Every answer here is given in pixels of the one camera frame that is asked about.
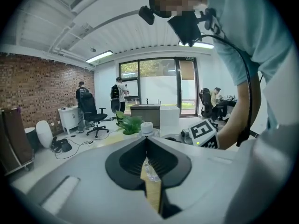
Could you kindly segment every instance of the white ceiling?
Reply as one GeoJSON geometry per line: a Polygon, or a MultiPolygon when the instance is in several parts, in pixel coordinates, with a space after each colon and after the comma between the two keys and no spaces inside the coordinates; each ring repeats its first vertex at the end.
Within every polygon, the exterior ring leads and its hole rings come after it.
{"type": "MultiPolygon", "coordinates": [[[[24,0],[7,24],[0,51],[32,51],[92,69],[85,60],[107,50],[119,54],[177,46],[178,37],[167,19],[156,17],[150,26],[138,16],[145,5],[148,0],[24,0]]],[[[203,24],[200,30],[208,33],[203,24]]]]}

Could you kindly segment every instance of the person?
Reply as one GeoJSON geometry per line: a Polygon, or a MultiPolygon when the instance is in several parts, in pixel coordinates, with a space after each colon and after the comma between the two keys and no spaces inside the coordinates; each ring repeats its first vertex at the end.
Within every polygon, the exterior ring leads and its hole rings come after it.
{"type": "MultiPolygon", "coordinates": [[[[76,90],[76,100],[78,102],[78,130],[77,133],[83,133],[84,132],[84,112],[82,111],[81,103],[80,103],[80,97],[81,93],[89,92],[87,88],[84,86],[84,82],[79,82],[79,89],[76,90]]],[[[85,121],[86,130],[90,129],[90,124],[85,121]]]]}
{"type": "MultiPolygon", "coordinates": [[[[266,83],[284,62],[293,48],[294,40],[277,10],[268,0],[150,0],[158,11],[181,13],[192,11],[195,6],[206,5],[216,11],[224,39],[241,52],[249,69],[252,88],[251,125],[261,105],[261,89],[258,70],[266,83]]],[[[221,149],[237,142],[247,125],[249,115],[249,91],[244,64],[235,49],[214,39],[214,46],[224,61],[234,84],[238,101],[227,124],[218,133],[221,149]]],[[[274,113],[268,104],[268,129],[277,126],[274,113]]]]}
{"type": "Polygon", "coordinates": [[[118,91],[119,91],[119,94],[120,94],[120,111],[121,112],[125,112],[125,109],[126,109],[126,100],[125,100],[125,95],[128,95],[130,92],[127,90],[127,86],[124,85],[122,83],[122,78],[121,77],[117,77],[116,78],[116,83],[115,83],[118,87],[118,91]]]}
{"type": "Polygon", "coordinates": [[[222,120],[227,120],[229,118],[228,102],[226,100],[220,101],[219,103],[216,102],[216,95],[218,95],[220,91],[221,89],[219,87],[216,87],[213,91],[210,91],[213,113],[215,114],[214,116],[216,118],[220,116],[222,120]]]}

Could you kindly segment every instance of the potted plant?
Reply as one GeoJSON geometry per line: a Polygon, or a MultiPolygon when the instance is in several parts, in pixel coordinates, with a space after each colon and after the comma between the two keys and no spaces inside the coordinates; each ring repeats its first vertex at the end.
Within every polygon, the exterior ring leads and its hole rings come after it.
{"type": "Polygon", "coordinates": [[[143,123],[143,120],[139,116],[126,116],[121,111],[116,111],[118,118],[123,119],[122,122],[119,122],[119,130],[123,130],[124,135],[132,135],[140,132],[140,125],[143,123]]]}

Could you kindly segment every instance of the light blue shirt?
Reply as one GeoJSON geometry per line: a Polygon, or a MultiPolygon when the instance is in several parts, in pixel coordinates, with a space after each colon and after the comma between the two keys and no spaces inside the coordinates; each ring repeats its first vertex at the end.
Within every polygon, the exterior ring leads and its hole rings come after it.
{"type": "MultiPolygon", "coordinates": [[[[261,71],[265,81],[274,76],[293,42],[284,21],[268,0],[207,0],[216,10],[217,20],[226,40],[242,51],[250,77],[261,71]]],[[[224,61],[235,85],[245,82],[244,64],[237,52],[214,40],[217,53],[224,61]]],[[[275,116],[268,105],[270,127],[275,116]]]]}

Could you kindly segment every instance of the white t-shirt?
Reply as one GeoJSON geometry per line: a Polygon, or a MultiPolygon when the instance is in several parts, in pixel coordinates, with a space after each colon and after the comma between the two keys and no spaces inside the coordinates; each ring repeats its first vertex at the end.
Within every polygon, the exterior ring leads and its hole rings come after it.
{"type": "Polygon", "coordinates": [[[119,83],[119,82],[116,82],[115,84],[117,85],[118,91],[120,93],[120,99],[119,99],[120,102],[125,102],[125,93],[124,93],[124,91],[127,90],[126,86],[122,83],[119,83]]]}

